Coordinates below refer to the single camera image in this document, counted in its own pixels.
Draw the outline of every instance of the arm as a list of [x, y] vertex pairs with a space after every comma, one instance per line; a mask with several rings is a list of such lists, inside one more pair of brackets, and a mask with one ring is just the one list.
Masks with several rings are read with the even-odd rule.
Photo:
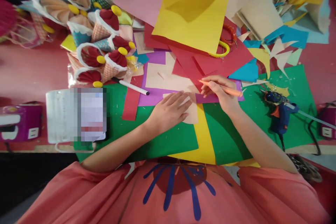
[[225, 93], [218, 85], [219, 83], [235, 89], [235, 83], [222, 76], [208, 76], [203, 80], [210, 81], [210, 87], [203, 85], [202, 94], [205, 97], [211, 93], [218, 96], [223, 111], [228, 114], [246, 147], [261, 167], [298, 173], [289, 157], [240, 108], [237, 97]]
[[135, 150], [188, 116], [185, 111], [190, 107], [191, 101], [181, 105], [188, 95], [188, 93], [179, 92], [165, 97], [155, 106], [146, 122], [93, 153], [82, 162], [82, 166], [96, 173], [106, 173], [116, 169]]

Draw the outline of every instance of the yellow scissors handle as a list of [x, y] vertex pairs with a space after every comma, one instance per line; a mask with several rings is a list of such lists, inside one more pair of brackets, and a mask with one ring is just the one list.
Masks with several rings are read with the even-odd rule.
[[219, 41], [218, 43], [220, 46], [222, 46], [223, 48], [225, 48], [225, 53], [222, 53], [222, 54], [211, 54], [209, 53], [212, 57], [215, 57], [215, 58], [222, 58], [222, 57], [225, 57], [229, 52], [230, 52], [230, 47], [228, 44], [224, 43], [223, 41]]

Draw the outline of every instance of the sleeve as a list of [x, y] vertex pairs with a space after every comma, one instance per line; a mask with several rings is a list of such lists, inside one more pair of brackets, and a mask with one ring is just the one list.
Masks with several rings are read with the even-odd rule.
[[330, 223], [314, 188], [300, 174], [242, 167], [240, 186], [273, 223]]
[[72, 163], [46, 185], [18, 224], [54, 223], [68, 209], [83, 201], [85, 195], [95, 194], [105, 184], [105, 179], [109, 180], [106, 182], [109, 188], [114, 190], [124, 181], [130, 167], [125, 164], [112, 173], [99, 174], [85, 170], [78, 162]]

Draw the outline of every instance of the scissors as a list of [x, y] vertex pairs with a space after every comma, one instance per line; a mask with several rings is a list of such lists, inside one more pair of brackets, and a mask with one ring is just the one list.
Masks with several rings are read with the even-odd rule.
[[225, 57], [229, 52], [230, 52], [230, 47], [232, 47], [234, 44], [236, 44], [236, 47], [238, 48], [238, 45], [237, 45], [237, 34], [236, 34], [236, 31], [235, 29], [230, 26], [230, 25], [226, 25], [226, 24], [223, 24], [223, 29], [226, 29], [227, 31], [229, 31], [231, 33], [231, 39], [229, 41], [231, 42], [228, 42], [226, 39], [223, 38], [223, 36], [221, 35], [220, 37], [220, 41], [219, 41], [219, 45], [223, 47], [223, 51], [221, 54], [211, 54], [209, 53], [212, 57], [215, 57], [215, 58], [222, 58], [222, 57]]

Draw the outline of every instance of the white marker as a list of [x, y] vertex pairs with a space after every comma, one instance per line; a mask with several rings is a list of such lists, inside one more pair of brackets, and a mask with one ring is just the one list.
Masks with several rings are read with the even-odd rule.
[[121, 85], [123, 85], [123, 86], [129, 87], [129, 88], [131, 88], [131, 89], [133, 89], [133, 90], [135, 90], [135, 91], [138, 91], [138, 92], [141, 93], [141, 94], [149, 95], [149, 92], [148, 92], [148, 91], [146, 91], [146, 90], [144, 90], [144, 89], [142, 89], [142, 88], [139, 88], [139, 87], [137, 87], [137, 86], [134, 86], [134, 85], [132, 85], [131, 83], [128, 83], [128, 82], [126, 82], [126, 81], [120, 80], [120, 79], [118, 79], [118, 78], [116, 78], [116, 77], [112, 77], [111, 80], [113, 80], [114, 82], [118, 82], [119, 84], [121, 84]]

